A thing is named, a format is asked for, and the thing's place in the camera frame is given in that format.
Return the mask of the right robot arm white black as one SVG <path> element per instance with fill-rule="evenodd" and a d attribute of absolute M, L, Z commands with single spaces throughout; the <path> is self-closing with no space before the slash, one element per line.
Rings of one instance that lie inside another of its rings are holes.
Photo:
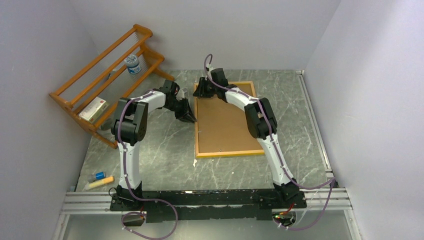
<path fill-rule="evenodd" d="M 204 71 L 206 77 L 200 78 L 193 96 L 217 96 L 244 112 L 248 131 L 264 150 L 271 168 L 275 202 L 282 208 L 288 207 L 301 191 L 282 153 L 277 135 L 278 123 L 269 100 L 249 95 L 237 85 L 230 84 L 222 68 L 206 66 Z"/>

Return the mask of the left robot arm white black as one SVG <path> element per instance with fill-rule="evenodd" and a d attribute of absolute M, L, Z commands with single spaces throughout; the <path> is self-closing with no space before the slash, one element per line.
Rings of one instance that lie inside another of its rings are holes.
<path fill-rule="evenodd" d="M 133 98 L 118 100 L 111 125 L 120 155 L 120 178 L 116 194 L 130 210 L 137 210 L 143 203 L 142 179 L 139 169 L 140 143 L 147 132 L 148 115 L 165 108 L 174 113 L 177 120 L 193 124 L 197 120 L 185 92 L 171 80 L 162 87 L 148 90 Z"/>

